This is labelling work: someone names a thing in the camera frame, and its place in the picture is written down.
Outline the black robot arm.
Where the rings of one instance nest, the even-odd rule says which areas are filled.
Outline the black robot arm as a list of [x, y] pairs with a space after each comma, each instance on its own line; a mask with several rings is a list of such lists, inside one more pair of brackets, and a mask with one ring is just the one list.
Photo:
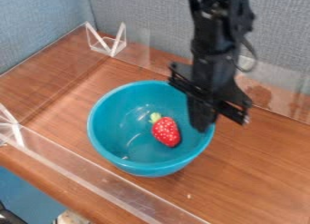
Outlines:
[[249, 121], [253, 100], [241, 90], [237, 72], [246, 34], [256, 15], [250, 0], [189, 0], [194, 22], [193, 63], [171, 63], [170, 84], [187, 96], [191, 126], [205, 132], [221, 115], [238, 124]]

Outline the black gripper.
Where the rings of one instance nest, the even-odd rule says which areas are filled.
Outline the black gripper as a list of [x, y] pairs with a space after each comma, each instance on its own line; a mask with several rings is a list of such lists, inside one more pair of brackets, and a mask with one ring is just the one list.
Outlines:
[[240, 48], [233, 48], [225, 53], [194, 54], [193, 64], [173, 62], [169, 66], [169, 84], [187, 97], [190, 123], [198, 131], [206, 131], [220, 115], [240, 125], [250, 121], [253, 100], [236, 82], [238, 59]]

